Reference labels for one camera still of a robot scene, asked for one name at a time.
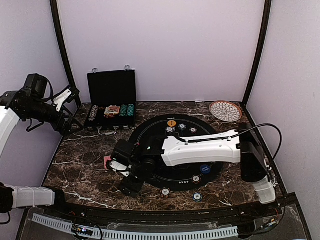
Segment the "orange big blind button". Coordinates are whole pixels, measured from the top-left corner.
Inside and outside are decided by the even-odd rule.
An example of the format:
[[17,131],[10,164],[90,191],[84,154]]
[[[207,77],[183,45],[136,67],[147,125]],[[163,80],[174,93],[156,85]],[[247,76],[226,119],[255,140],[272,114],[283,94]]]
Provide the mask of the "orange big blind button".
[[177,122],[173,119],[170,119],[168,122],[167,122],[167,125],[171,128],[175,127],[177,125]]

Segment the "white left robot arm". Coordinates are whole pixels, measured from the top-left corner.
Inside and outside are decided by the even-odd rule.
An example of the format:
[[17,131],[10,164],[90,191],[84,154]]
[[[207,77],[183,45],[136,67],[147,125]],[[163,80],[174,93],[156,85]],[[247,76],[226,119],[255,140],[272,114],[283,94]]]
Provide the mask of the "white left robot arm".
[[[27,132],[49,123],[54,131],[62,136],[68,135],[75,121],[65,104],[72,102],[78,95],[79,90],[70,85],[59,93],[54,93],[52,84],[45,76],[29,74],[20,90],[7,91],[0,97],[0,149],[4,150],[20,121],[38,121],[37,125],[30,124]],[[2,214],[13,209],[50,206],[58,217],[67,218],[71,208],[62,198],[60,190],[0,184]]]

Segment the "blue chip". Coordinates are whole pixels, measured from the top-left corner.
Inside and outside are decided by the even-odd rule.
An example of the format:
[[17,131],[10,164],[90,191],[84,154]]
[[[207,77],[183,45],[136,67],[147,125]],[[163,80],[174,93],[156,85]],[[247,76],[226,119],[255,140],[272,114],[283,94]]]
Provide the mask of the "blue chip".
[[178,125],[178,128],[180,131],[185,131],[187,129],[187,126],[185,124],[181,123]]

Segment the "white-blue chip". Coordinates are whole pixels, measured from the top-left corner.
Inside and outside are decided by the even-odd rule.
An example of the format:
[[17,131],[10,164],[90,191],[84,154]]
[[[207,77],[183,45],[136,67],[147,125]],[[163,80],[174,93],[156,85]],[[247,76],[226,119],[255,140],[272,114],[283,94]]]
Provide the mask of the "white-blue chip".
[[174,133],[175,132],[175,127],[171,127],[171,126],[168,126],[167,128],[166,128],[166,132],[167,133]]

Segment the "blue-green chip stack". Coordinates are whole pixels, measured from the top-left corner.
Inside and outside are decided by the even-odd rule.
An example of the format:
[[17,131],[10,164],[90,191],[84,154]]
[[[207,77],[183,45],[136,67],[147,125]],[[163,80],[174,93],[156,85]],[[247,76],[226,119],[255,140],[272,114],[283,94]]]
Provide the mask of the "blue-green chip stack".
[[193,195],[192,195],[192,200],[196,203],[199,203],[203,200],[203,195],[199,192],[195,192]]

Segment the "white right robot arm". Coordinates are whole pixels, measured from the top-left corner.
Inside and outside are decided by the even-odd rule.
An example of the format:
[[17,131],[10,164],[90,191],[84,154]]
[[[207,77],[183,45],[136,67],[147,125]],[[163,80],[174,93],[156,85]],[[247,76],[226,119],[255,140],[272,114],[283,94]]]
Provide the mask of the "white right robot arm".
[[196,189],[214,180],[223,163],[239,164],[241,178],[252,184],[259,202],[255,213],[266,217],[275,208],[276,178],[264,155],[254,127],[200,135],[195,127],[190,135],[184,123],[168,126],[164,133],[141,134],[128,141],[119,140],[106,167],[121,173],[120,191],[136,197],[144,184],[160,189],[167,197],[171,191]]

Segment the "blue small blind button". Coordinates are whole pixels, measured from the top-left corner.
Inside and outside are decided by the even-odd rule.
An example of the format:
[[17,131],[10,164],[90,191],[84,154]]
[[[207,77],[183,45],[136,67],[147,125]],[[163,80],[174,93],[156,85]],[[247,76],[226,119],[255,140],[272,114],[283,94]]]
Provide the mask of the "blue small blind button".
[[203,164],[199,168],[200,172],[204,175],[207,175],[211,172],[211,167],[207,164]]

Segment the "red-backed playing card deck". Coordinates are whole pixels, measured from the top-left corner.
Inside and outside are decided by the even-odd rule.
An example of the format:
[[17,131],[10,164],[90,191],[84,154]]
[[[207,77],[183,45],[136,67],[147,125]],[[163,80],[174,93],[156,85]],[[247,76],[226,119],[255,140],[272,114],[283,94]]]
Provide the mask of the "red-backed playing card deck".
[[104,161],[104,168],[106,170],[108,170],[109,169],[109,164],[110,164],[110,161],[111,161],[111,156],[110,155],[109,156],[105,156],[103,158],[103,161]]

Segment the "red chip stack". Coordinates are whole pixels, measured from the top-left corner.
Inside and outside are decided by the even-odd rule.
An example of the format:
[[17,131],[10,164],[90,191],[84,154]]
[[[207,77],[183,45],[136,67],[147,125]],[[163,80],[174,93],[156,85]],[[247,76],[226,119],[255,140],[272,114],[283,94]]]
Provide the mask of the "red chip stack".
[[170,196],[171,190],[169,188],[163,188],[160,190],[160,197],[163,199],[168,199]]

